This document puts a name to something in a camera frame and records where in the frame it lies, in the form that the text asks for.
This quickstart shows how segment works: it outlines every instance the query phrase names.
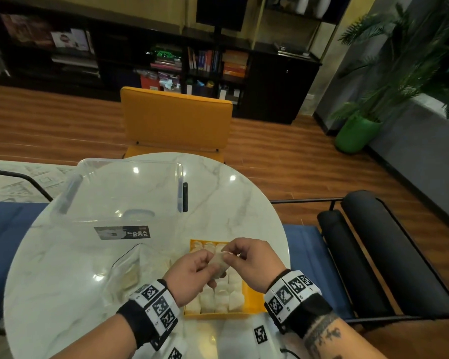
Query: blue chair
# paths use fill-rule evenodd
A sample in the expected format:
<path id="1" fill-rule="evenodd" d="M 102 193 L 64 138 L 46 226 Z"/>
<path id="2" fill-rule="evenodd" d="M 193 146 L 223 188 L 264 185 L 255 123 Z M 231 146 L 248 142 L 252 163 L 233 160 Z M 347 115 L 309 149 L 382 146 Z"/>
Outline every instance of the blue chair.
<path id="1" fill-rule="evenodd" d="M 24 174 L 0 170 L 0 175 L 29 181 L 48 200 L 52 197 L 38 183 Z M 0 319 L 3 316 L 3 295 L 8 270 L 21 240 L 48 203 L 14 203 L 0 201 Z"/>
<path id="2" fill-rule="evenodd" d="M 403 314 L 397 314 L 341 209 L 359 235 Z M 449 288 L 386 204 L 364 190 L 344 198 L 271 200 L 330 202 L 315 226 L 283 225 L 291 269 L 302 271 L 348 324 L 371 330 L 407 320 L 449 319 Z"/>

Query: baseboard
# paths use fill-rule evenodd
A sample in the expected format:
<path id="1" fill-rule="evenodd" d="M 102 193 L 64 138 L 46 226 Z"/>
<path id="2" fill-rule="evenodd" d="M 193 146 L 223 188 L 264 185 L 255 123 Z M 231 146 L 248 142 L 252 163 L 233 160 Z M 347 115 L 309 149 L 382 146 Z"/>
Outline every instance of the baseboard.
<path id="1" fill-rule="evenodd" d="M 370 146 L 365 146 L 364 151 L 371 156 L 380 166 L 382 166 L 389 174 L 399 181 L 406 189 L 408 189 L 421 203 L 423 203 L 431 212 L 433 212 L 444 224 L 449 227 L 449 215 L 443 211 L 435 202 L 433 202 L 426 194 L 419 190 L 412 182 L 397 171 L 391 164 L 382 158 Z"/>
<path id="2" fill-rule="evenodd" d="M 326 136 L 336 136 L 339 132 L 338 130 L 330 130 L 324 123 L 323 119 L 316 112 L 313 113 L 313 117 Z"/>

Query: yellow box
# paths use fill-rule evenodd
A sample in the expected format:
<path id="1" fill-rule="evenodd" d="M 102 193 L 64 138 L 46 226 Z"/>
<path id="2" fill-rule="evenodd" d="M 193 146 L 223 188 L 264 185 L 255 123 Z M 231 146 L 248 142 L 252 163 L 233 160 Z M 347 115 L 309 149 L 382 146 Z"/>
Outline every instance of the yellow box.
<path id="1" fill-rule="evenodd" d="M 228 242 L 213 242 L 213 241 L 201 241 L 199 239 L 190 240 L 190 251 L 193 249 L 194 242 L 201 242 L 203 245 L 205 243 L 213 243 L 214 245 Z M 245 296 L 245 304 L 243 305 L 242 313 L 212 313 L 212 314 L 186 314 L 185 307 L 185 318 L 187 319 L 209 319 L 209 320 L 225 320 L 225 319 L 243 319 L 252 314 L 259 314 L 266 311 L 264 308 L 264 295 L 262 293 L 254 291 L 250 286 L 243 281 L 243 295 Z"/>

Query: white marble table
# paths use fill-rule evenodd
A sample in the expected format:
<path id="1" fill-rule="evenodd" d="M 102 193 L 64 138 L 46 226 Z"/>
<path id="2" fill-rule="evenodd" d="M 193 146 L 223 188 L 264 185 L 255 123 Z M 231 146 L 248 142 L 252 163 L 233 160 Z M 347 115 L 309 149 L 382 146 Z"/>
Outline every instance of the white marble table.
<path id="1" fill-rule="evenodd" d="M 279 217 L 263 193 L 242 174 L 189 154 L 148 154 L 134 159 L 183 165 L 189 211 L 183 214 L 181 243 L 170 249 L 173 254 L 185 254 L 190 238 L 230 241 L 245 236 L 268 241 L 289 267 L 288 244 Z M 137 242 L 115 241 L 103 248 L 90 244 L 88 237 L 73 236 L 51 223 L 54 202 L 25 235 L 6 281 L 5 328 L 16 359 L 47 359 L 113 315 L 118 306 L 106 306 L 102 300 L 107 270 Z M 160 255 L 169 253 L 152 252 L 145 257 L 146 279 L 161 277 L 166 268 Z M 256 320 L 267 320 L 266 315 L 246 320 L 181 320 L 184 325 L 177 330 L 189 344 L 187 358 L 258 358 L 250 336 Z"/>

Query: tattoo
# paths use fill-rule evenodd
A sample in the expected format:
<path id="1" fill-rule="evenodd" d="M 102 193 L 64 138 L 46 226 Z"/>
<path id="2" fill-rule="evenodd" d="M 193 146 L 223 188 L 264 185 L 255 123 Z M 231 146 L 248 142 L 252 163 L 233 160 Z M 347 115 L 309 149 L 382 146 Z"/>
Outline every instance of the tattoo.
<path id="1" fill-rule="evenodd" d="M 321 358 L 318 346 L 322 346 L 326 343 L 326 340 L 332 341 L 333 338 L 341 338 L 341 331 L 338 327 L 329 329 L 329 326 L 338 319 L 338 316 L 331 312 L 324 316 L 321 321 L 311 330 L 311 332 L 305 338 L 305 348 L 308 351 L 311 358 Z M 333 359 L 342 359 L 341 356 L 337 356 Z"/>

